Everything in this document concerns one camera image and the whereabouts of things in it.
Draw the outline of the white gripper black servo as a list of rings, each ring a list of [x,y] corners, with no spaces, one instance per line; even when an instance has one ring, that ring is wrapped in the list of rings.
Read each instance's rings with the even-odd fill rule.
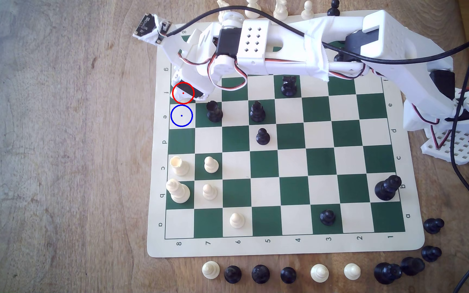
[[[216,46],[213,38],[219,34],[219,23],[211,23],[204,31],[195,29],[188,39],[188,43],[192,46],[187,52],[185,59],[192,63],[203,63],[202,65],[190,65],[183,63],[179,70],[176,70],[172,76],[172,87],[178,83],[189,83],[194,90],[190,89],[187,84],[183,85],[189,91],[189,95],[194,93],[194,99],[205,101],[214,91],[215,87],[207,76],[207,64],[213,54],[216,52]]]

